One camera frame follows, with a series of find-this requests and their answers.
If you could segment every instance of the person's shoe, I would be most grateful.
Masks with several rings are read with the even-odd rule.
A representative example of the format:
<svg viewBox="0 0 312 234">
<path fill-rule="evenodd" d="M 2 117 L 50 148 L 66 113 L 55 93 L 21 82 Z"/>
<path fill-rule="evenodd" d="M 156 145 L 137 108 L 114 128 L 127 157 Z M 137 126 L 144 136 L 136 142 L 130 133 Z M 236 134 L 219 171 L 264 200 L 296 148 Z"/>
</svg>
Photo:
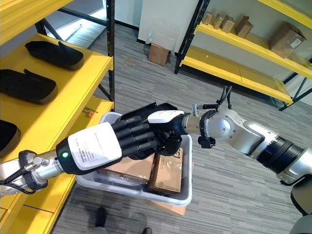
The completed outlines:
<svg viewBox="0 0 312 234">
<path fill-rule="evenodd" d="M 106 211 L 103 207 L 98 208 L 96 216 L 96 227 L 104 227 L 106 221 Z"/>
<path fill-rule="evenodd" d="M 142 234 L 152 234 L 152 229 L 146 228 L 143 230 Z"/>
</svg>

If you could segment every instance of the small cardboard box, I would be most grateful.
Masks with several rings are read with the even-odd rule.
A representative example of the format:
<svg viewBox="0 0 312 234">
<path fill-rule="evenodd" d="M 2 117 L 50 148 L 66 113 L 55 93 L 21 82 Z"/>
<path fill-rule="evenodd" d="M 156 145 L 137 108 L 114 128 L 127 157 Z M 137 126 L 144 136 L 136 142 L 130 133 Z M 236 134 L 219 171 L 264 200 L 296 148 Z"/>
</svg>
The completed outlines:
<svg viewBox="0 0 312 234">
<path fill-rule="evenodd" d="M 241 21 L 238 23 L 235 28 L 236 35 L 241 38 L 245 38 L 246 35 L 250 32 L 250 30 L 254 27 L 249 21 L 249 16 L 243 16 Z"/>
<path fill-rule="evenodd" d="M 221 26 L 223 20 L 224 20 L 224 16 L 222 16 L 221 14 L 218 14 L 213 22 L 214 28 L 218 29 Z"/>
<path fill-rule="evenodd" d="M 203 24 L 210 24 L 212 17 L 212 14 L 206 12 L 202 20 Z"/>
<path fill-rule="evenodd" d="M 151 201 L 151 200 L 144 200 L 144 201 L 148 205 L 155 206 L 173 215 L 180 215 L 180 216 L 185 215 L 186 206 L 175 206 L 175 205 L 171 205 L 171 204 L 160 202 L 160 201 Z"/>
<path fill-rule="evenodd" d="M 168 49 L 152 43 L 150 53 L 148 55 L 148 61 L 164 66 L 167 61 L 168 53 Z"/>
<path fill-rule="evenodd" d="M 235 24 L 234 19 L 226 15 L 221 24 L 221 30 L 225 33 L 229 33 L 231 29 L 233 28 L 234 24 Z"/>
<path fill-rule="evenodd" d="M 99 169 L 99 173 L 105 173 L 105 170 L 119 173 L 121 175 L 129 175 L 141 178 L 146 182 L 150 180 L 151 170 L 153 167 L 154 154 L 144 160 L 132 160 L 129 157 L 124 157 L 121 162 L 112 166 Z"/>
<path fill-rule="evenodd" d="M 172 156 L 156 154 L 149 189 L 179 193 L 181 191 L 182 158 L 182 148 Z"/>
<path fill-rule="evenodd" d="M 270 38 L 269 48 L 282 58 L 286 58 L 305 40 L 306 38 L 298 28 L 286 22 Z"/>
</svg>

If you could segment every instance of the yellow metal shelving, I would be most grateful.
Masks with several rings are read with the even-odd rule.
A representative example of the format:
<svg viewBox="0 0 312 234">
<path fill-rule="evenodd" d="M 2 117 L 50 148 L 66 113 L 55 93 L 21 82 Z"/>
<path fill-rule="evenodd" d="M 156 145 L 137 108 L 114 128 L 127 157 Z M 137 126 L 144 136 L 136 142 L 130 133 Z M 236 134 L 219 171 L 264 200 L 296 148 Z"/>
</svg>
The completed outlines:
<svg viewBox="0 0 312 234">
<path fill-rule="evenodd" d="M 268 43 L 265 39 L 255 34 L 249 33 L 246 38 L 240 38 L 234 32 L 225 33 L 221 29 L 214 29 L 212 25 L 205 25 L 202 22 L 197 26 L 194 33 L 197 31 L 261 56 L 298 74 L 304 75 L 307 78 L 312 78 L 312 70 L 308 68 L 310 65 L 309 61 L 295 54 L 291 56 L 292 60 L 282 58 L 269 50 Z"/>
<path fill-rule="evenodd" d="M 180 66 L 183 64 L 286 103 L 293 102 L 283 82 L 198 47 L 190 46 Z"/>
<path fill-rule="evenodd" d="M 0 45 L 73 0 L 1 0 Z"/>
<path fill-rule="evenodd" d="M 32 40 L 45 40 L 54 44 L 59 41 L 40 34 L 28 41 Z M 112 57 L 65 43 L 84 55 L 84 66 L 77 71 L 68 71 L 32 57 L 24 44 L 1 59 L 0 68 L 19 72 L 26 68 L 50 78 L 57 83 L 58 95 L 46 105 L 37 105 L 0 94 L 1 119 L 16 124 L 22 133 L 19 145 L 9 155 L 1 158 L 1 163 L 17 158 L 22 150 L 42 153 L 53 149 L 66 137 L 104 75 L 113 69 Z M 5 233 L 10 227 L 25 199 L 24 194 L 0 199 L 0 207 L 6 210 L 0 222 L 1 233 Z"/>
<path fill-rule="evenodd" d="M 86 106 L 96 110 L 97 113 L 91 118 L 84 112 L 80 113 L 67 135 L 98 124 L 102 115 L 110 111 L 113 105 L 113 102 L 91 97 Z M 31 207 L 32 210 L 28 214 L 31 215 L 31 218 L 25 219 L 27 213 L 25 213 L 26 210 L 23 210 L 25 208 L 22 206 L 22 210 L 15 218 L 8 233 L 17 233 L 15 232 L 16 225 L 22 223 L 23 230 L 20 233 L 49 234 L 74 183 L 74 175 L 62 174 L 49 180 L 48 187 L 44 190 L 27 196 L 24 205 Z M 38 231 L 37 222 L 41 224 L 40 232 Z"/>
<path fill-rule="evenodd" d="M 294 19 L 295 21 L 301 23 L 302 25 L 312 29 L 312 19 L 305 13 L 301 12 L 300 10 L 296 9 L 293 6 L 290 6 L 286 2 L 282 0 L 258 0 L 259 2 L 275 9 L 283 13 L 284 15 Z"/>
</svg>

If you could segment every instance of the white label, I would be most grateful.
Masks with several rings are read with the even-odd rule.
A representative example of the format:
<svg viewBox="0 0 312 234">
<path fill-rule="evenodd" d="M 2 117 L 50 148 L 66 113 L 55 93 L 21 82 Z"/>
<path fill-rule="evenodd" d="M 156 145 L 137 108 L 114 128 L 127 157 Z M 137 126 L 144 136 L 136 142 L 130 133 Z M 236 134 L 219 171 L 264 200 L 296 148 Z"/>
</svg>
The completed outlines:
<svg viewBox="0 0 312 234">
<path fill-rule="evenodd" d="M 68 137 L 73 159 L 80 170 L 89 170 L 122 156 L 112 126 L 108 123 L 86 128 Z"/>
<path fill-rule="evenodd" d="M 183 111 L 156 111 L 147 117 L 149 123 L 168 123 L 174 117 L 184 114 Z"/>
<path fill-rule="evenodd" d="M 298 45 L 300 45 L 301 44 L 301 40 L 300 39 L 296 39 L 296 40 L 294 40 L 293 42 L 292 42 L 292 44 L 290 44 L 290 46 L 293 48 L 293 49 L 295 49 Z"/>
</svg>

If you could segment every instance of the plastic bin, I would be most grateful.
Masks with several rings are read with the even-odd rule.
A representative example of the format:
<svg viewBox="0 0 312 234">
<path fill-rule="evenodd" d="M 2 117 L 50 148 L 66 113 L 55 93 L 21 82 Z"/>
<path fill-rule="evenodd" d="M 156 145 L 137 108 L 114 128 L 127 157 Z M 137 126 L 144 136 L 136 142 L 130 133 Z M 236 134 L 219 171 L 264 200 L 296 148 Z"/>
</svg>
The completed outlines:
<svg viewBox="0 0 312 234">
<path fill-rule="evenodd" d="M 104 114 L 100 123 L 109 122 L 114 123 L 121 114 L 115 112 L 108 112 Z M 76 181 L 78 184 L 94 189 L 100 189 L 112 193 L 123 194 L 128 196 L 140 197 L 148 200 L 160 201 L 176 206 L 186 206 L 192 200 L 192 139 L 189 135 L 182 136 L 183 161 L 182 161 L 182 182 L 181 192 L 171 195 L 157 195 L 145 191 L 138 191 L 121 186 L 111 185 L 108 183 L 99 183 L 94 181 L 95 173 L 91 172 L 85 175 L 77 175 Z"/>
</svg>

